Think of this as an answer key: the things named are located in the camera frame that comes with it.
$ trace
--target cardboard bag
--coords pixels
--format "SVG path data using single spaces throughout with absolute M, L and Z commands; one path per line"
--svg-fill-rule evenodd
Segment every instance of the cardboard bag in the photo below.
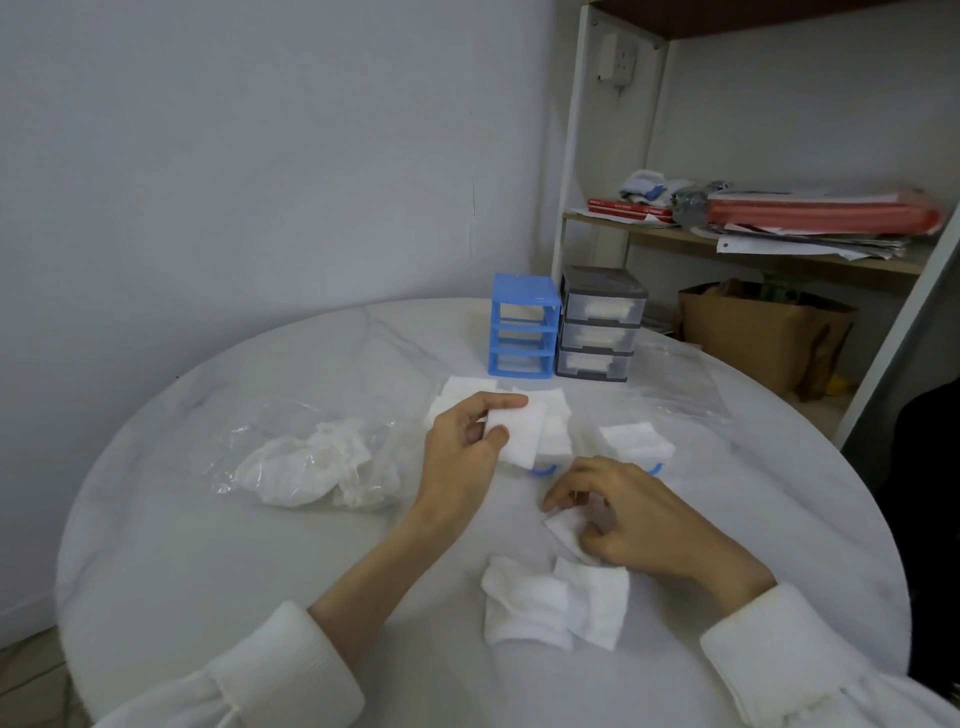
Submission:
M 802 400 L 821 398 L 856 309 L 808 293 L 796 304 L 758 301 L 759 283 L 740 284 L 738 296 L 710 295 L 718 285 L 680 292 L 682 340 L 780 396 L 797 390 Z

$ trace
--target power outlet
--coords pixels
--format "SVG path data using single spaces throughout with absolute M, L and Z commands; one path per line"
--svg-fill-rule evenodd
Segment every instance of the power outlet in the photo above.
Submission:
M 607 33 L 600 41 L 597 60 L 597 79 L 616 88 L 630 85 L 634 80 L 637 43 L 622 33 Z

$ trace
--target white marble table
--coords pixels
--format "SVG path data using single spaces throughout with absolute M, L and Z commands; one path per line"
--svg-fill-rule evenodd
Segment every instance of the white marble table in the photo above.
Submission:
M 214 496 L 194 472 L 197 443 L 265 396 L 415 416 L 448 375 L 484 374 L 488 320 L 482 300 L 325 314 L 223 352 L 148 402 L 86 478 L 60 548 L 60 633 L 90 712 L 102 716 L 201 667 L 283 599 L 309 603 L 396 518 Z M 709 366 L 735 417 L 735 443 L 679 430 L 692 457 L 664 479 L 880 667 L 904 671 L 906 585 L 866 487 L 787 404 L 726 365 Z M 530 388 L 558 384 L 575 411 L 587 401 L 613 411 L 631 386 L 554 378 Z M 739 725 L 697 642 L 716 615 L 686 584 L 635 575 L 615 653 L 586 643 L 570 654 L 484 645 L 479 575 L 489 556 L 548 570 L 564 553 L 540 526 L 541 487 L 498 472 L 468 532 L 403 601 L 365 663 L 359 724 Z

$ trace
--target shelving unit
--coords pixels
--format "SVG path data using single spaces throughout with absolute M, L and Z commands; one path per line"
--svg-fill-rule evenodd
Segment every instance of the shelving unit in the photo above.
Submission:
M 874 288 L 905 296 L 894 324 L 887 332 L 874 360 L 852 398 L 832 399 L 830 402 L 795 404 L 822 431 L 830 436 L 839 449 L 843 447 L 862 415 L 864 408 L 911 328 L 923 310 L 930 295 L 936 290 L 941 276 L 949 266 L 960 241 L 960 206 L 935 244 L 915 244 L 903 258 L 882 260 L 863 258 L 849 261 L 839 255 L 736 255 L 718 254 L 716 241 L 694 235 L 678 228 L 652 228 L 629 222 L 615 222 L 584 215 L 567 207 L 577 141 L 580 130 L 580 111 L 583 105 L 587 75 L 589 29 L 605 25 L 629 33 L 649 42 L 659 51 L 659 77 L 654 86 L 655 103 L 660 100 L 666 53 L 670 40 L 705 36 L 714 33 L 756 28 L 774 23 L 862 9 L 883 5 L 891 0 L 791 0 L 781 3 L 756 3 L 751 0 L 689 0 L 678 5 L 671 0 L 596 0 L 586 3 L 580 11 L 577 36 L 577 56 L 573 73 L 573 89 L 566 126 L 564 166 L 561 175 L 561 199 L 557 212 L 557 231 L 554 238 L 551 273 L 559 281 L 563 261 L 564 237 L 568 222 L 585 223 L 602 228 L 613 228 L 629 234 L 630 245 L 658 248 L 671 253 L 710 257 L 735 262 L 763 270 L 811 276 L 847 285 Z M 653 117 L 656 117 L 655 106 Z

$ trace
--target white sleeve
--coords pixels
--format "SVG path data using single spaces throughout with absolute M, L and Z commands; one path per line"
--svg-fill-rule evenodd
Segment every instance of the white sleeve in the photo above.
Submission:
M 324 631 L 284 602 L 204 669 L 144 692 L 97 728 L 342 728 L 363 705 L 360 687 Z
M 946 700 L 877 672 L 788 584 L 708 630 L 701 645 L 751 726 L 960 728 Z

